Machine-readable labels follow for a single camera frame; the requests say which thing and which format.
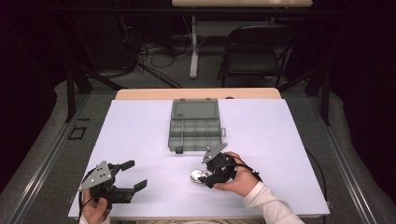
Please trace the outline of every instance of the plastic organizer box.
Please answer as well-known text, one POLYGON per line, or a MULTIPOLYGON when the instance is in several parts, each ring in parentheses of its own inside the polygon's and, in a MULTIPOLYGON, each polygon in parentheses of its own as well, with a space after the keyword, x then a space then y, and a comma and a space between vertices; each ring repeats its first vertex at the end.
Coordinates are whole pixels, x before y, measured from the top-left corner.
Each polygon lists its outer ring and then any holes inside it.
POLYGON ((174 100, 168 141, 171 151, 206 151, 221 144, 221 136, 217 100, 174 100))

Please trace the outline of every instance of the white table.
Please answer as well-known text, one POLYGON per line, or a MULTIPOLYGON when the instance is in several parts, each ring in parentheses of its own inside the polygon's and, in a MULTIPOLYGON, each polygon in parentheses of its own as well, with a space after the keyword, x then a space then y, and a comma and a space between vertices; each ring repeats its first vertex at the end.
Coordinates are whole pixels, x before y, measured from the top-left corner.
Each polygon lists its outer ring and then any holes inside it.
MULTIPOLYGON (((233 89, 225 90, 229 91, 227 95, 236 98, 243 95, 243 89, 234 89, 235 94, 233 89)), ((173 90, 143 90, 138 94, 146 95, 148 91, 166 95, 173 90)), ((197 90, 175 91, 186 93, 177 98, 185 98, 189 93, 191 98, 191 92, 197 90)), ((214 95, 212 91, 216 90, 208 89, 207 95, 214 95)), ((242 199, 234 193, 191 182, 192 170, 205 169, 201 164, 205 153, 177 155, 168 149, 172 100, 122 100, 128 92, 134 93, 134 90, 124 91, 112 102, 86 170, 88 172, 103 160, 113 164, 134 160, 135 167, 118 173, 115 186, 132 188, 139 181, 148 180, 148 186, 137 192, 131 203, 113 204, 113 220, 252 218, 262 215, 257 210, 245 208, 242 199)), ((198 92, 205 95, 205 89, 198 92)), ((227 130, 227 136, 223 138, 223 142, 228 143, 226 151, 239 153, 249 166, 259 171, 263 182, 285 199, 298 216, 329 214, 284 100, 219 99, 219 113, 221 127, 227 130)), ((78 216, 77 197, 69 216, 78 216)))
MULTIPOLYGON (((173 0, 174 7, 311 7, 312 0, 173 0)), ((259 21, 202 21, 192 16, 192 55, 190 78, 198 73, 198 35, 226 36, 237 27, 263 24, 259 21)))

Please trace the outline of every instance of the black chair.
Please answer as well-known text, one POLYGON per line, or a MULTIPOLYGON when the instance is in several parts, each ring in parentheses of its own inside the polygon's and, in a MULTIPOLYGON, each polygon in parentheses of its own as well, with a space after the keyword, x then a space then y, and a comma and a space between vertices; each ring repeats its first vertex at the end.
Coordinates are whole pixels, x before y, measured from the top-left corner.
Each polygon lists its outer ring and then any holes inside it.
POLYGON ((221 87, 226 77, 276 77, 278 87, 296 37, 290 26, 282 24, 244 26, 231 31, 218 75, 221 87), (275 47, 283 49, 278 56, 275 47))

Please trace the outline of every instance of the human hand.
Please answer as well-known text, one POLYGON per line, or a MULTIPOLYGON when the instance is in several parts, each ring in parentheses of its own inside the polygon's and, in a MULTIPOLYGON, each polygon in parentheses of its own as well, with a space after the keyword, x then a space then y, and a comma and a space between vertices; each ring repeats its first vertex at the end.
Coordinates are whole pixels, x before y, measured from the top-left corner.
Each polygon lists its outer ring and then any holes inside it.
POLYGON ((84 189, 83 194, 83 204, 85 206, 82 208, 82 214, 85 219, 90 224, 100 224, 106 220, 108 214, 110 213, 107 208, 107 200, 100 198, 99 202, 96 203, 92 200, 91 192, 89 189, 84 189))
MULTIPOLYGON (((244 164, 238 154, 234 152, 225 152, 235 160, 236 163, 244 164)), ((248 168, 243 166, 236 166, 236 176, 233 182, 217 183, 213 187, 219 190, 232 191, 242 197, 246 197, 253 188, 259 183, 259 180, 249 171, 248 168)))

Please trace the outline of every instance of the forearm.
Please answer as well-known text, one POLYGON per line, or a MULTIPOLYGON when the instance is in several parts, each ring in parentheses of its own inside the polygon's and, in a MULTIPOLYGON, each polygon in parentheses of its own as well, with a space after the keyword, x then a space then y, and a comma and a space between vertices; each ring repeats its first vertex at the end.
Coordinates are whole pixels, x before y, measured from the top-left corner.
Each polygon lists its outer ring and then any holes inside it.
POLYGON ((267 224, 303 223, 291 210, 289 205, 276 197, 262 182, 244 198, 246 207, 262 210, 262 216, 267 224))

